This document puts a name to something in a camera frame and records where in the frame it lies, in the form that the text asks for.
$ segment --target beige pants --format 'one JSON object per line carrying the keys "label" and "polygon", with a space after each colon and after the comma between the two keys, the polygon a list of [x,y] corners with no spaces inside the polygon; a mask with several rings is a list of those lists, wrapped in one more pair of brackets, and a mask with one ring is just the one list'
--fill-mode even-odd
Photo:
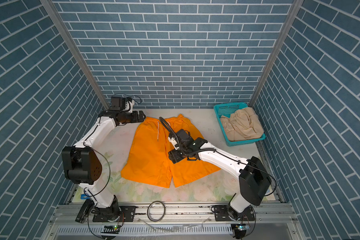
{"label": "beige pants", "polygon": [[260,138],[264,133],[253,108],[239,109],[230,118],[223,115],[220,121],[231,142]]}

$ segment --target orange shorts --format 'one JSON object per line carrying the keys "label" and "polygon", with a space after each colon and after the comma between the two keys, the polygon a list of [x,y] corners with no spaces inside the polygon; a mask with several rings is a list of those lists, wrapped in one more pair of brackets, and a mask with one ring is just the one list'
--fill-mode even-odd
{"label": "orange shorts", "polygon": [[[190,132],[193,139],[203,137],[191,121],[181,114],[166,120],[175,132],[184,129]],[[147,117],[136,130],[128,162],[121,170],[121,176],[159,187],[169,187],[173,178],[175,187],[179,187],[220,170],[219,167],[201,160],[183,159],[173,164],[168,152],[174,147],[168,141],[168,135],[169,132],[158,119]]]}

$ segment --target metal bracket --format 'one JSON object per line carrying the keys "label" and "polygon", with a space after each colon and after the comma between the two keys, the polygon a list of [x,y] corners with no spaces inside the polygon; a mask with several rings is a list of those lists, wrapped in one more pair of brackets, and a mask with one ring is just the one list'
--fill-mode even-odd
{"label": "metal bracket", "polygon": [[[119,202],[120,207],[134,205],[136,206],[135,215],[138,218],[149,222],[147,217],[147,207],[150,203],[136,203],[136,202]],[[165,217],[160,221],[161,224],[201,224],[207,218],[207,223],[216,223],[215,214],[211,211],[214,205],[223,205],[226,207],[228,202],[171,202],[165,203]],[[79,212],[82,204],[68,204],[58,205],[55,214],[52,216],[51,225],[81,225],[75,222],[77,213]],[[262,202],[261,206],[253,206],[258,220],[261,218],[262,223],[295,223],[298,222],[296,215],[290,203],[277,203],[277,202]],[[162,209],[152,208],[152,214],[161,214]],[[127,225],[141,224],[137,217],[133,222],[125,222]],[[237,223],[232,221],[229,217],[225,220],[226,223]],[[91,226],[102,225],[105,223],[95,222],[90,223]]]}
{"label": "metal bracket", "polygon": [[[226,205],[213,205],[212,208],[213,208],[213,213],[215,214],[216,222],[235,221],[234,219],[231,219],[230,216],[228,215]],[[243,219],[244,221],[246,220],[254,221],[254,213],[250,207],[244,209],[244,211],[239,215],[240,215],[239,220]]]}
{"label": "metal bracket", "polygon": [[[124,217],[124,222],[133,222],[133,219],[135,217],[135,206],[120,206],[120,216]],[[93,216],[92,222],[111,222],[108,221],[108,218],[106,216],[97,214]]]}

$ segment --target blue plastic basket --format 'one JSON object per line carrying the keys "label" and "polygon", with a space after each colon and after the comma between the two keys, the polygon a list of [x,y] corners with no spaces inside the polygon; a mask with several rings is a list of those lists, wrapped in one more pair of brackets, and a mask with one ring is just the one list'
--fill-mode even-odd
{"label": "blue plastic basket", "polygon": [[237,109],[242,109],[242,108],[247,108],[247,107],[248,107],[248,105],[245,103],[223,103],[223,104],[217,104],[213,107],[213,109],[215,110],[215,113],[216,113],[217,121],[220,124],[221,131],[223,132],[225,143],[229,147],[253,143],[253,142],[257,142],[257,141],[265,139],[265,133],[263,133],[263,135],[260,138],[256,138],[256,139],[236,141],[236,142],[231,142],[228,140],[227,135],[225,134],[223,125],[221,124],[221,121],[220,121],[221,116],[224,115],[229,118],[231,116],[231,113],[236,112]]}

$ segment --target blue brick wallpaper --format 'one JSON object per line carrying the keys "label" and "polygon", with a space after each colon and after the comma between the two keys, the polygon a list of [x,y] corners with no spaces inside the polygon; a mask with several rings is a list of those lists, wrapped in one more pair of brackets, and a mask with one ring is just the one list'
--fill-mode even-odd
{"label": "blue brick wallpaper", "polygon": [[54,3],[108,99],[212,108],[249,101],[292,0]]}
{"label": "blue brick wallpaper", "polygon": [[0,0],[0,240],[41,237],[100,101],[39,0]]}
{"label": "blue brick wallpaper", "polygon": [[360,239],[360,1],[303,2],[255,110],[307,239]]}

